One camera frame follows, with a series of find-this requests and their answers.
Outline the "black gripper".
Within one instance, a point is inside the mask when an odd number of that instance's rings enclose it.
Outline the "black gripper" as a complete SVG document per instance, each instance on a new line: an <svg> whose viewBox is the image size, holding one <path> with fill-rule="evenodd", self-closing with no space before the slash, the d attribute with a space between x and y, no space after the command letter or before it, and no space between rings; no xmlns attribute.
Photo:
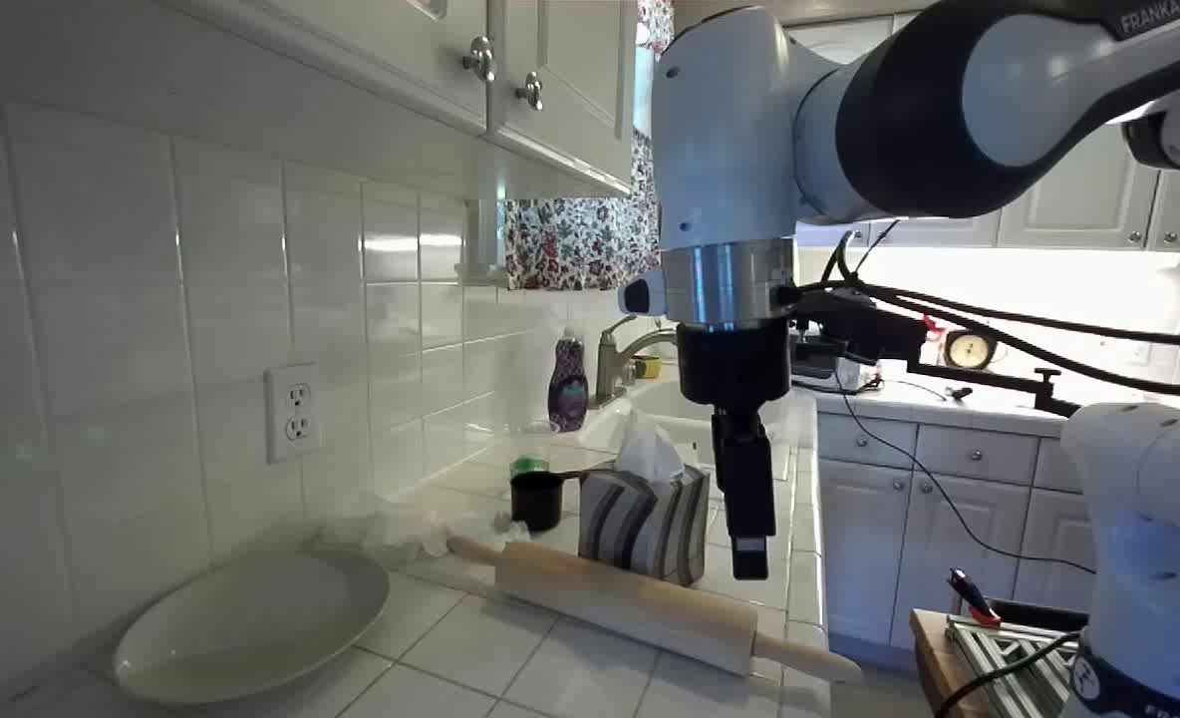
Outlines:
<svg viewBox="0 0 1180 718"><path fill-rule="evenodd" d="M788 390L782 325L677 330L677 387L713 414L713 463L738 580L769 576L774 471L758 411Z"/></svg>

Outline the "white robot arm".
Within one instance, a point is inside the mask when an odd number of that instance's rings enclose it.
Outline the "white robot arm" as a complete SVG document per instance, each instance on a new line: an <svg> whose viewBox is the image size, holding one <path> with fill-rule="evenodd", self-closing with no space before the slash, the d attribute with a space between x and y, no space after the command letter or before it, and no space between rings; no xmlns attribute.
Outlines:
<svg viewBox="0 0 1180 718"><path fill-rule="evenodd" d="M758 408L788 390L788 329L826 291L782 274L807 222L990 217L1116 121L1180 166L1180 0L931 0L854 63L740 5L652 68L664 317L683 394L713 411L734 569L765 569L774 500ZM1095 543L1075 718L1180 718L1180 384L1072 411Z"/></svg>

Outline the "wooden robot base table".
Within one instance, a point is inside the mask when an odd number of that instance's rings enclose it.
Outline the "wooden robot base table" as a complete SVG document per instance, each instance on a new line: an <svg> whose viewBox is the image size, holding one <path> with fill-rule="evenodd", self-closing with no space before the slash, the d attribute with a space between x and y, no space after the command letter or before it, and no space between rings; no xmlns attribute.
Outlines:
<svg viewBox="0 0 1180 718"><path fill-rule="evenodd" d="M907 618L931 718L1061 718L1087 618L996 602L960 568L944 588L948 612Z"/></svg>

